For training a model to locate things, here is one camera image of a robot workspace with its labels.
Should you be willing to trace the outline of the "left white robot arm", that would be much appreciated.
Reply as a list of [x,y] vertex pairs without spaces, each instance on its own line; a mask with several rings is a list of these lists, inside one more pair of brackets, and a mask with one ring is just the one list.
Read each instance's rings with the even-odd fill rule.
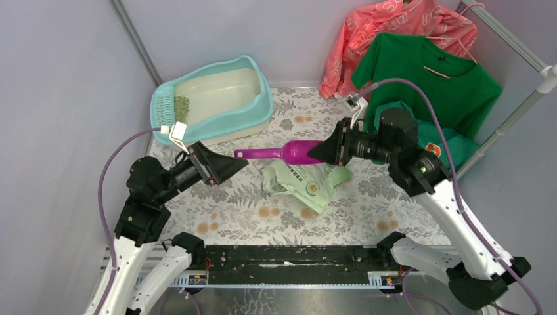
[[203,240],[182,232],[173,237],[162,260],[141,282],[137,280],[171,216],[166,203],[199,182],[208,186],[221,184],[249,164],[245,159],[217,154],[201,142],[185,146],[181,137],[186,128],[184,123],[174,123],[145,131],[167,134],[182,150],[171,169],[162,167],[152,156],[141,157],[132,164],[126,182],[129,196],[113,232],[109,231],[104,214],[104,178],[116,155],[143,133],[125,140],[105,163],[97,201],[110,258],[86,314],[149,314],[182,271],[202,265]]

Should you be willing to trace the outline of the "green cat litter bag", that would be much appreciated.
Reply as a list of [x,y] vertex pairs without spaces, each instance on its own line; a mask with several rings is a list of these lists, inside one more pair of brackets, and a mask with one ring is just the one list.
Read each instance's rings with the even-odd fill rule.
[[351,179],[346,167],[327,163],[290,165],[280,159],[263,170],[263,187],[270,194],[291,195],[318,214],[332,200],[337,186]]

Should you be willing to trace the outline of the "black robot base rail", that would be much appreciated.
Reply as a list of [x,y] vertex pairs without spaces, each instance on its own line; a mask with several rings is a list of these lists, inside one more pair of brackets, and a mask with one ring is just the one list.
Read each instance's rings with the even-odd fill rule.
[[364,285],[407,271],[375,246],[207,245],[191,270],[210,285]]

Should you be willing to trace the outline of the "purple litter scoop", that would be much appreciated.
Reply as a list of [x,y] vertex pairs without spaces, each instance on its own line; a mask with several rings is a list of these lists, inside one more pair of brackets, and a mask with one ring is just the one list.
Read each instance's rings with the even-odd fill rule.
[[235,158],[280,159],[291,165],[312,165],[321,161],[308,155],[309,151],[322,144],[320,140],[291,140],[280,148],[236,149]]

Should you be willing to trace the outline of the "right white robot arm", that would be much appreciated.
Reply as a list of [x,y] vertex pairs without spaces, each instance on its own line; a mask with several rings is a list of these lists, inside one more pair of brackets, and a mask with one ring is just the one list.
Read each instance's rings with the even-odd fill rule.
[[465,307],[479,310],[498,300],[510,285],[522,284],[531,265],[491,237],[465,204],[443,162],[418,145],[417,134],[418,124],[406,109],[388,108],[380,114],[376,132],[358,129],[351,118],[342,119],[309,155],[339,166],[352,158],[387,164],[392,181],[429,212],[455,252],[420,245],[393,232],[377,245],[379,266],[421,271],[447,285]]

